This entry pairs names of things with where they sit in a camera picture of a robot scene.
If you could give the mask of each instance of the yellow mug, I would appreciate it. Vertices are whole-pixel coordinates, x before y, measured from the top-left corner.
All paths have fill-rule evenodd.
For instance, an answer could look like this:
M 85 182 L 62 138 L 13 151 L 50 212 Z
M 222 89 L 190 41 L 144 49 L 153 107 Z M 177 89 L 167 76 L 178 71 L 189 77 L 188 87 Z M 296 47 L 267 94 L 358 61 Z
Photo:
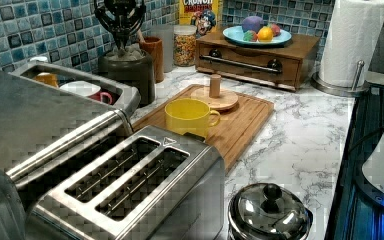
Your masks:
M 210 115 L 217 119 L 210 123 Z M 187 132 L 207 138 L 208 128 L 220 123 L 220 113 L 211 110 L 203 101 L 182 98 L 169 102 L 165 107 L 166 128 L 178 134 Z

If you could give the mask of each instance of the countertop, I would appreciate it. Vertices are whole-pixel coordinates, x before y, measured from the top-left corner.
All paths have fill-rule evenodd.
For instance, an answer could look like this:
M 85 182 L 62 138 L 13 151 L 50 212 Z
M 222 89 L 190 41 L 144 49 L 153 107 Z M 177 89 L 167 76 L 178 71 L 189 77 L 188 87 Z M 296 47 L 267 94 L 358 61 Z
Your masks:
M 175 68 L 156 84 L 156 100 L 138 109 L 132 123 L 191 84 L 209 85 L 209 79 L 195 67 Z M 324 239 L 354 99 L 325 94 L 308 81 L 296 93 L 227 78 L 221 87 L 271 101 L 274 112 L 226 175 L 225 223 L 217 239 L 227 239 L 230 199 L 258 182 L 297 195 L 314 214 L 308 239 Z

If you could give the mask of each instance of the mug handle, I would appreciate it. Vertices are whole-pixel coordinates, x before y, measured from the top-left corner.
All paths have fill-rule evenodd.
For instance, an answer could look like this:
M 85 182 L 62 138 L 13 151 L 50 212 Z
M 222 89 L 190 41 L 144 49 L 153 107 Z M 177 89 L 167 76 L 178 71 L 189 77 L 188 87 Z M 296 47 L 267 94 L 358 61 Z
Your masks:
M 217 120 L 215 122 L 208 124 L 208 126 L 210 127 L 217 126 L 220 123 L 220 113 L 217 112 L 216 110 L 211 110 L 210 115 L 217 115 Z
M 107 92 L 101 92 L 101 93 L 99 93 L 99 95 L 101 96 L 101 102 L 103 102 L 104 96 L 105 96 L 109 100 L 108 104 L 112 104 L 112 96 L 111 96 L 111 94 L 109 94 Z

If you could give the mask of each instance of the wooden bread box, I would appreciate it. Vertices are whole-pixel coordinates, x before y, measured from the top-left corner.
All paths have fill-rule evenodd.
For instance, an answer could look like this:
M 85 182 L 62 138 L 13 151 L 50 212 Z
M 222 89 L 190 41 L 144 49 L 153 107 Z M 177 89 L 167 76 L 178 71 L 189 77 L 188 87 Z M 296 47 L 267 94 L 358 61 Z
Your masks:
M 195 67 L 295 92 L 314 66 L 319 39 L 293 34 L 284 46 L 245 47 L 227 41 L 221 31 L 209 33 L 196 40 Z

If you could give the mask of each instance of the paper towel holder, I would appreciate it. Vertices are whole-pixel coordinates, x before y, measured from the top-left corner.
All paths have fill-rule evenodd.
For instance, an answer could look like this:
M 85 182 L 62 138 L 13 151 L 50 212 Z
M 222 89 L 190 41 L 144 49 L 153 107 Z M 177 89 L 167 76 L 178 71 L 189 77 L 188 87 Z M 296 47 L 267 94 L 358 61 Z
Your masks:
M 319 91 L 327 94 L 340 96 L 340 97 L 360 97 L 364 92 L 369 89 L 369 83 L 364 80 L 363 85 L 357 87 L 358 81 L 360 80 L 361 71 L 364 67 L 364 61 L 360 60 L 357 63 L 357 69 L 355 71 L 354 80 L 351 87 L 340 87 L 329 84 L 320 78 L 319 72 L 315 72 L 311 77 L 311 86 Z

